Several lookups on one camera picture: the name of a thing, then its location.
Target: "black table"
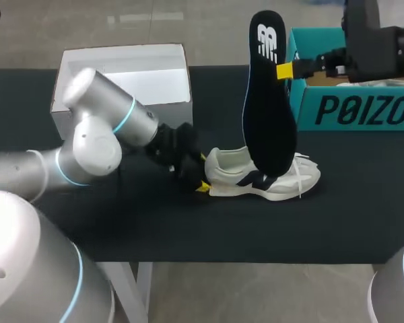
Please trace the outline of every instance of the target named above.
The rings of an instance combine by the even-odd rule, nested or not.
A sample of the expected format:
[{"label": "black table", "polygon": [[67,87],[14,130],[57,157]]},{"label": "black table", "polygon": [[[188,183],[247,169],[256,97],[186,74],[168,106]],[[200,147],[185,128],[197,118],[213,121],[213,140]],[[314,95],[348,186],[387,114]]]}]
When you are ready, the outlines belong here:
[{"label": "black table", "polygon": [[[56,73],[0,70],[0,150],[61,144],[49,114]],[[191,68],[205,153],[242,146],[246,76]],[[404,246],[404,132],[305,132],[298,151],[322,172],[301,200],[181,194],[165,170],[128,155],[120,178],[36,206],[95,261],[380,263]]]}]

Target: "shoe sole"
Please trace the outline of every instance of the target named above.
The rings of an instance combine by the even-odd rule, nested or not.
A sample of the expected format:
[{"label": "shoe sole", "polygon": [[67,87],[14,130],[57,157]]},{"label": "shoe sole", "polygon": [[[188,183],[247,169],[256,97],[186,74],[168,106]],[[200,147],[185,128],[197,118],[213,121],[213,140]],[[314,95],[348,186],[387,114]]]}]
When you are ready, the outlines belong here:
[{"label": "shoe sole", "polygon": [[[307,193],[313,187],[316,186],[318,181],[320,180],[321,173],[318,173],[317,179],[314,183],[309,186],[306,190],[301,192],[301,195]],[[269,201],[285,201],[292,199],[294,197],[299,196],[299,192],[291,192],[291,193],[270,193],[264,190],[258,190],[253,187],[240,187],[240,186],[230,186],[230,185],[221,185],[221,184],[212,184],[211,189],[209,190],[209,195],[218,196],[218,197],[231,197],[231,196],[240,196],[244,194],[255,194],[259,195]]]}]

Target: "white shoebox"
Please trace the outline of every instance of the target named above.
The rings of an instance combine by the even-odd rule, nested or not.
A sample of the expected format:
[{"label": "white shoebox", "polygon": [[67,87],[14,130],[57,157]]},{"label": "white shoebox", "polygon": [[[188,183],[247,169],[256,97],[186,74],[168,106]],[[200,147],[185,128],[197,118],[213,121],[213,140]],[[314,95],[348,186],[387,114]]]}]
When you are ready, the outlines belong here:
[{"label": "white shoebox", "polygon": [[161,123],[193,123],[189,68],[181,44],[65,50],[55,82],[51,114],[62,139],[73,126],[63,92],[83,68],[92,67],[157,114]]}]

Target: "teal shoebox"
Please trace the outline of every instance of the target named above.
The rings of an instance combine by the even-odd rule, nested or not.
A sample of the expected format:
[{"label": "teal shoebox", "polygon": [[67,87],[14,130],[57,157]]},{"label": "teal shoebox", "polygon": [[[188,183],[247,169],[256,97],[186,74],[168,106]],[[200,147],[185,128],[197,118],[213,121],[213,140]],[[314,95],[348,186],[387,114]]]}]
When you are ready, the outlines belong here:
[{"label": "teal shoebox", "polygon": [[[286,61],[314,59],[344,46],[341,28],[292,28]],[[404,87],[335,86],[345,82],[322,73],[286,82],[300,131],[404,131]]]}]

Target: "robotic arm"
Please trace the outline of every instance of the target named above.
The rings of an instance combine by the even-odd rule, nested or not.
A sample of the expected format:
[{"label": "robotic arm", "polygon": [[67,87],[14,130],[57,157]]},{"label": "robotic arm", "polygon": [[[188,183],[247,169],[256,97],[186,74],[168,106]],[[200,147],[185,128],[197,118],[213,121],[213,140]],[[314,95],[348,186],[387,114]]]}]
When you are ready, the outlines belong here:
[{"label": "robotic arm", "polygon": [[347,76],[352,83],[404,77],[404,28],[380,27],[377,0],[345,0],[341,25],[346,47],[278,65],[278,79],[307,78],[317,71]]},{"label": "robotic arm", "polygon": [[120,142],[144,147],[152,160],[173,169],[193,190],[208,187],[191,125],[159,125],[152,112],[94,69],[84,69],[72,80],[63,101],[75,124],[69,138],[49,151],[0,153],[0,190],[34,201],[48,190],[88,186],[119,166]]}]

